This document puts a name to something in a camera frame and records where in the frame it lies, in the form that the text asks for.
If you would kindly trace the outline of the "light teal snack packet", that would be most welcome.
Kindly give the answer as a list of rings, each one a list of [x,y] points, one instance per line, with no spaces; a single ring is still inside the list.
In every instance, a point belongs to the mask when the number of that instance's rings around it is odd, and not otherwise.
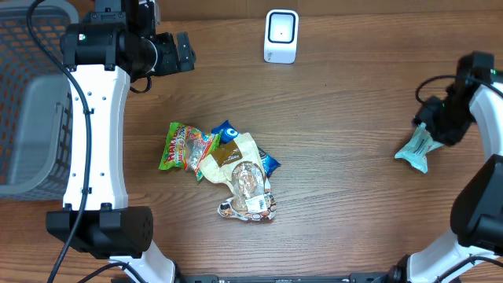
[[[440,147],[443,147],[443,143],[435,141],[426,129],[426,123],[421,123],[409,142],[395,154],[395,159],[406,160],[413,168],[426,174],[428,172],[426,155]]]

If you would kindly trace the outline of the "blue Oreo cookie pack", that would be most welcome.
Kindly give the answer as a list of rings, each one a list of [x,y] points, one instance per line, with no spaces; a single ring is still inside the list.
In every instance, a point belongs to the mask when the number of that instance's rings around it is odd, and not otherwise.
[[[212,134],[221,134],[220,142],[223,144],[231,142],[235,137],[240,135],[240,132],[237,131],[229,123],[228,120],[224,121],[218,127],[213,128],[211,132]],[[260,159],[266,172],[266,176],[269,178],[273,174],[273,172],[281,166],[281,164],[259,146],[257,146],[257,149],[259,151]]]

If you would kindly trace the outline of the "green Haribo gummy bag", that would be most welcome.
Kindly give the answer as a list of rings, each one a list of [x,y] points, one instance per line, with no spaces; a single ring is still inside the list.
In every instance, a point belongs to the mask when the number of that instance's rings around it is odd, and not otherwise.
[[[220,144],[221,134],[205,134],[194,126],[172,122],[167,133],[159,170],[183,168],[194,172],[196,180],[203,178],[200,162]]]

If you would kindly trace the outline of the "beige brown cookie pouch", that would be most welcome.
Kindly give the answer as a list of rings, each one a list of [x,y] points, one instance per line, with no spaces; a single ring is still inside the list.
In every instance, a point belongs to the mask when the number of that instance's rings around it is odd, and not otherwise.
[[[233,194],[218,207],[223,218],[259,222],[276,215],[277,204],[258,146],[249,133],[209,153],[201,160],[200,171],[209,182],[224,184]]]

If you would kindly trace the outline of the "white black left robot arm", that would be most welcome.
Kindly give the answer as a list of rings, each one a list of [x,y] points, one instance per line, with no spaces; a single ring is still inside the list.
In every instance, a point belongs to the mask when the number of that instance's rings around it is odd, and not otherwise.
[[[97,1],[61,37],[57,66],[72,95],[70,176],[46,228],[65,249],[117,266],[132,282],[180,282],[153,240],[150,208],[131,207],[123,177],[123,120],[131,83],[194,69],[184,32],[157,33],[154,1]]]

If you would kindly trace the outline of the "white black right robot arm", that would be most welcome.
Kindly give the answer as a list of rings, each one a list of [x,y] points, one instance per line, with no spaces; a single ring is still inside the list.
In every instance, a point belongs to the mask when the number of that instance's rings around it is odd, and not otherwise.
[[[502,264],[502,72],[494,55],[473,51],[458,60],[447,79],[444,97],[419,100],[416,129],[395,158],[426,172],[427,154],[460,143],[475,127],[481,167],[455,198],[447,231],[405,256],[388,282],[455,282],[480,263]]]

